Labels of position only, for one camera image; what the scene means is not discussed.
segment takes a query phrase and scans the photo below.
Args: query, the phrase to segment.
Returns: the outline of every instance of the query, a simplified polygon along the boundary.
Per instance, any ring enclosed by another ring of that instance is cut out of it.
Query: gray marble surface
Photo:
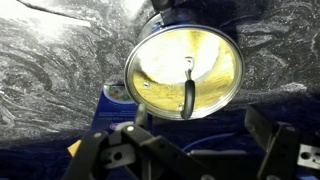
[[[147,0],[24,0],[88,24],[0,1],[0,145],[76,136],[90,126],[103,83],[123,77]],[[191,0],[234,38],[246,64],[230,107],[320,92],[317,0]]]

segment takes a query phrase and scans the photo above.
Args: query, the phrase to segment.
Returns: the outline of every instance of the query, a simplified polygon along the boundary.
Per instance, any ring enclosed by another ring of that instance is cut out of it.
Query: black handle
[[[196,96],[196,85],[193,80],[187,80],[185,82],[184,93],[184,107],[181,111],[181,118],[187,120],[192,115],[194,108],[194,100]]]
[[[174,0],[151,0],[154,10],[164,11],[174,5]]]

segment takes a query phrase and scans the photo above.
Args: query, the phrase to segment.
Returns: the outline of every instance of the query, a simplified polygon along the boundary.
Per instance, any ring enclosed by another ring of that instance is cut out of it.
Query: metal pot
[[[127,59],[126,89],[155,116],[201,118],[224,107],[239,90],[244,64],[238,46],[198,22],[185,9],[155,16]]]

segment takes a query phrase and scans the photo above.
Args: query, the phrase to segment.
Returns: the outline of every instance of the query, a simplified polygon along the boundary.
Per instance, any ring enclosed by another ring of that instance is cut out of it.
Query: metal rim
[[[238,45],[236,44],[236,42],[234,42],[233,39],[231,39],[227,34],[225,34],[224,32],[209,27],[209,26],[204,26],[204,25],[195,25],[195,24],[184,24],[184,25],[174,25],[174,26],[169,26],[166,28],[163,28],[151,35],[149,35],[148,37],[146,37],[144,40],[142,40],[130,53],[129,57],[127,58],[126,64],[125,64],[125,72],[124,72],[124,77],[125,77],[125,88],[128,92],[128,94],[130,95],[130,97],[132,98],[132,100],[136,103],[136,104],[140,104],[141,102],[136,98],[135,94],[132,92],[132,90],[129,88],[129,83],[128,83],[128,72],[129,72],[129,68],[130,65],[134,59],[134,57],[136,56],[138,50],[140,49],[141,46],[143,46],[147,41],[149,41],[150,39],[152,39],[155,36],[158,36],[162,33],[166,33],[169,31],[173,31],[173,30],[177,30],[177,29],[196,29],[196,30],[206,30],[209,31],[213,34],[216,34],[218,36],[220,36],[222,39],[226,40],[231,46],[232,48],[236,51],[237,56],[239,57],[239,60],[237,60],[236,62],[239,63],[239,67],[237,69],[237,71],[241,71],[236,73],[236,77],[235,80],[233,80],[230,88],[226,91],[226,93],[224,95],[222,95],[218,100],[212,102],[212,104],[209,104],[207,107],[202,107],[199,109],[196,109],[190,120],[192,119],[198,119],[198,118],[203,118],[207,115],[210,115],[216,111],[218,111],[219,109],[223,108],[224,106],[226,106],[233,98],[234,96],[237,94],[237,92],[239,91],[242,83],[243,83],[243,76],[244,76],[244,69],[245,69],[245,65],[244,65],[244,61],[243,61],[243,56],[240,52],[240,49],[238,47]],[[163,115],[162,113],[157,113],[157,112],[153,112],[148,108],[148,104],[147,104],[147,109],[148,112],[152,115],[155,115],[157,117],[160,118],[165,118],[165,119],[170,119],[170,120],[182,120],[181,117],[177,116],[177,117],[169,117],[166,115]]]

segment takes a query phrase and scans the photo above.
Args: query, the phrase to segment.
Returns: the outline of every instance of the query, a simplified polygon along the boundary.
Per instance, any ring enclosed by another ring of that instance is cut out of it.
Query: pot lid
[[[206,26],[166,28],[139,43],[126,64],[129,94],[136,103],[147,104],[153,115],[181,119],[190,59],[196,85],[191,119],[217,111],[239,89],[243,63],[235,43]]]

